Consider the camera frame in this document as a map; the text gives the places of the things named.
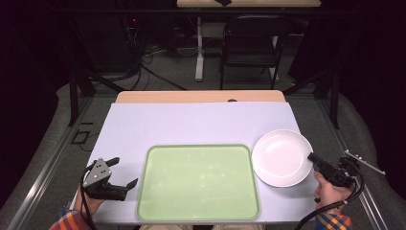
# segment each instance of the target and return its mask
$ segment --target table leg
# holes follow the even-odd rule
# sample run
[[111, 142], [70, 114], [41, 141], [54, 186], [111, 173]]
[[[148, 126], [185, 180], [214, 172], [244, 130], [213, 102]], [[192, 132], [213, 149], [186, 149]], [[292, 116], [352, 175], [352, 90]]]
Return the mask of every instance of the table leg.
[[196, 81], [203, 80], [203, 42], [202, 42], [202, 21], [201, 17], [197, 17], [197, 63], [196, 63]]

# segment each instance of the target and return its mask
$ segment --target plate rim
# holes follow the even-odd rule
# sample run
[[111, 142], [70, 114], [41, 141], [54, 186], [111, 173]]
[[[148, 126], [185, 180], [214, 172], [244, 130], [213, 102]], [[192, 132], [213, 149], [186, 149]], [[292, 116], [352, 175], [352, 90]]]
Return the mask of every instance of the plate rim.
[[257, 170], [257, 166], [256, 166], [256, 162], [255, 162], [254, 155], [256, 154], [256, 148], [258, 147], [258, 145], [259, 145], [261, 142], [264, 141], [264, 138], [267, 138], [270, 134], [274, 134], [274, 133], [278, 133], [278, 132], [289, 132], [289, 133], [294, 133], [294, 135], [299, 136], [301, 139], [305, 140], [305, 142], [308, 144], [309, 149], [310, 149], [310, 152], [313, 152], [313, 147], [311, 146], [310, 142], [309, 142], [300, 132], [295, 131], [295, 130], [291, 130], [291, 129], [275, 129], [275, 130], [269, 131], [269, 132], [263, 134], [263, 135], [258, 139], [258, 141], [255, 143], [254, 148], [253, 148], [253, 151], [252, 151], [252, 158], [253, 158], [253, 159], [252, 159], [252, 162], [253, 162], [253, 168], [254, 168], [254, 172], [255, 172], [256, 176], [257, 176], [262, 182], [264, 182], [264, 183], [267, 184], [267, 185], [270, 185], [270, 186], [273, 186], [273, 187], [278, 187], [278, 188], [286, 188], [286, 187], [291, 187], [291, 186], [297, 185], [297, 184], [299, 184], [300, 182], [302, 182], [303, 180], [305, 180], [305, 179], [307, 178], [308, 174], [311, 172], [312, 164], [309, 164], [308, 170], [306, 171], [306, 173], [304, 173], [303, 178], [301, 178], [300, 180], [298, 179], [298, 181], [295, 182], [295, 183], [288, 183], [288, 184], [286, 184], [286, 185], [276, 185], [276, 184], [274, 184], [274, 183], [269, 183], [269, 181], [266, 181], [266, 179], [264, 179], [263, 176], [261, 175], [261, 173], [258, 172], [258, 170]]

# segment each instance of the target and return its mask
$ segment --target wooden table edge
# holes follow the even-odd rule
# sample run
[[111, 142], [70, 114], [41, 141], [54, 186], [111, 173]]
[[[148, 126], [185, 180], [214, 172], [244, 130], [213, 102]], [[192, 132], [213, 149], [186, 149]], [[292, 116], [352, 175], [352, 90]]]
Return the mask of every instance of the wooden table edge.
[[123, 91], [118, 104], [286, 102], [280, 90]]

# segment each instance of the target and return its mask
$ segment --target green tray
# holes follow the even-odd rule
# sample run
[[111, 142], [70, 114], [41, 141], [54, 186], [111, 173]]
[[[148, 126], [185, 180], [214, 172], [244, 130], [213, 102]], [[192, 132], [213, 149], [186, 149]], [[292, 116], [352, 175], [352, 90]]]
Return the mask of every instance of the green tray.
[[141, 184], [140, 220], [238, 220], [259, 214], [251, 153], [243, 145], [155, 146]]

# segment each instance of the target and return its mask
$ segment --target table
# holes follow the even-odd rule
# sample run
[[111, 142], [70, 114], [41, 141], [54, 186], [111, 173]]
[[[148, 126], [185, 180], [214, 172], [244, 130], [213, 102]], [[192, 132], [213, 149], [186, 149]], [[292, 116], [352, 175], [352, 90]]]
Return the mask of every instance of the table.
[[[178, 8], [221, 8], [224, 7], [215, 0], [177, 0]], [[227, 5], [227, 8], [313, 8], [320, 7], [320, 0], [233, 0], [231, 4]], [[203, 63], [204, 52], [202, 38], [205, 33], [202, 31], [204, 24], [201, 21], [201, 17], [197, 17], [197, 63], [195, 80], [203, 80]], [[218, 25], [210, 24], [208, 27], [214, 27], [215, 37], [222, 37], [222, 27]], [[269, 69], [270, 74], [275, 72], [274, 68]]]
[[[247, 106], [256, 112], [247, 110], [243, 114]], [[228, 120], [224, 122], [222, 116], [227, 116]], [[111, 168], [113, 174], [109, 182], [123, 186], [134, 178], [142, 177], [147, 150], [153, 145], [241, 143], [251, 150], [260, 136], [272, 128], [299, 131], [290, 105], [280, 91], [122, 92], [112, 104], [89, 160], [120, 157], [120, 163]], [[271, 187], [258, 178], [256, 183], [260, 214], [254, 220], [159, 223], [299, 221], [314, 210], [313, 192], [317, 181], [312, 174], [289, 188]], [[94, 215], [94, 221], [110, 224], [157, 223], [140, 221], [136, 217], [140, 184], [128, 192], [124, 202], [106, 200]]]

